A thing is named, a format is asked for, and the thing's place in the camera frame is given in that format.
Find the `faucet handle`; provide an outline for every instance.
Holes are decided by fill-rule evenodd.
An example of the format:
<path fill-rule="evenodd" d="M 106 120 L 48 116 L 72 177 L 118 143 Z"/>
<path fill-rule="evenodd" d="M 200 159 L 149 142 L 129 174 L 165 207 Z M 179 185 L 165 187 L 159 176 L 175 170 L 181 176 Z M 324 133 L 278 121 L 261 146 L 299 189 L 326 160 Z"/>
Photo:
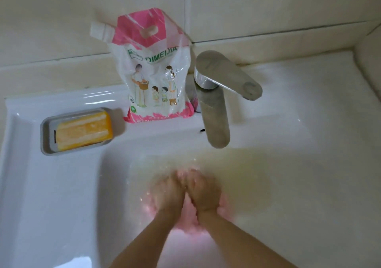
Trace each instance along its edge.
<path fill-rule="evenodd" d="M 251 101 L 260 98 L 263 92 L 259 83 L 223 54 L 213 50 L 197 56 L 194 79 L 201 88 L 214 89 L 220 85 Z"/>

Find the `soap dish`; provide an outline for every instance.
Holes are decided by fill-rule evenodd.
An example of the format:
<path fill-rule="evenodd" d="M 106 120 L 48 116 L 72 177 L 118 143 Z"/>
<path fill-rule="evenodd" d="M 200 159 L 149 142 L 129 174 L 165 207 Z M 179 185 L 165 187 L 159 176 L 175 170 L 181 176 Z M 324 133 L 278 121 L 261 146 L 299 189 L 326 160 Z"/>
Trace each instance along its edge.
<path fill-rule="evenodd" d="M 83 116 L 93 115 L 93 114 L 96 114 L 99 112 L 105 112 L 105 111 L 106 110 L 104 110 L 103 108 L 94 108 L 90 110 L 77 111 L 77 112 L 65 113 L 65 114 L 57 115 L 57 116 L 51 116 L 44 119 L 44 121 L 42 121 L 40 126 L 41 152 L 44 155 L 57 155 L 57 154 L 64 154 L 64 153 L 73 152 L 73 151 L 90 149 L 93 147 L 108 144 L 111 141 L 111 139 L 98 142 L 96 144 L 90 144 L 83 147 L 78 147 L 75 149 L 60 151 L 58 149 L 58 145 L 56 142 L 56 130 L 60 123 L 65 121 L 80 119 Z"/>

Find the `white ceramic sink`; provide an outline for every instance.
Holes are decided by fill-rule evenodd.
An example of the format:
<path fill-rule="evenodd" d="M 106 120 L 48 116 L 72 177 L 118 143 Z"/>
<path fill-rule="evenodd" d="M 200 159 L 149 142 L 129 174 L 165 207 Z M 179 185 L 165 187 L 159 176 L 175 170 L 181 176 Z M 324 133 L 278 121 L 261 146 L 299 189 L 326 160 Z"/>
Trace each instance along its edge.
<path fill-rule="evenodd" d="M 245 71 L 262 85 L 263 97 L 250 102 L 225 92 L 231 142 L 222 152 L 246 148 L 254 158 L 252 173 L 228 175 L 242 183 L 234 222 L 300 267 L 381 265 L 381 108 L 352 53 Z M 7 100 L 4 267 L 55 267 L 78 257 L 87 257 L 84 268 L 106 267 L 145 225 L 130 212 L 136 205 L 131 167 L 152 155 L 212 152 L 199 114 L 125 124 L 125 91 L 111 86 Z M 94 107 L 112 110 L 114 140 L 80 152 L 41 153 L 43 119 Z M 224 263 L 207 234 L 174 231 L 159 267 Z"/>

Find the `forearm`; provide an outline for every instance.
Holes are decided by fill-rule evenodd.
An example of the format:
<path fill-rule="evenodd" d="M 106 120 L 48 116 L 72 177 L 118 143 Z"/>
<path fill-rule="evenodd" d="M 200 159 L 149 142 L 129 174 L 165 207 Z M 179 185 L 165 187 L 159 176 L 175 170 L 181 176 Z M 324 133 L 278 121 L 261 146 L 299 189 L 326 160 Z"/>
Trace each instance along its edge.
<path fill-rule="evenodd" d="M 110 268 L 156 267 L 175 222 L 172 214 L 158 212 L 153 221 L 117 256 Z"/>
<path fill-rule="evenodd" d="M 295 268 L 255 237 L 215 212 L 200 213 L 198 220 L 214 239 L 230 267 Z"/>

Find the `hand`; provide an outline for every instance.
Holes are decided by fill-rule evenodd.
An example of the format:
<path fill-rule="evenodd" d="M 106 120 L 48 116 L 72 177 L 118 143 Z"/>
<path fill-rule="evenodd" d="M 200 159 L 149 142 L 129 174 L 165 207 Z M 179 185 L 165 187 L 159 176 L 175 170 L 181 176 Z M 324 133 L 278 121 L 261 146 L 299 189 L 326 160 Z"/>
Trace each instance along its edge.
<path fill-rule="evenodd" d="M 183 208 L 185 190 L 176 172 L 160 179 L 151 189 L 157 212 L 170 214 L 177 221 Z"/>
<path fill-rule="evenodd" d="M 217 212 L 221 187 L 215 177 L 192 170 L 186 176 L 186 187 L 198 215 L 207 211 Z"/>

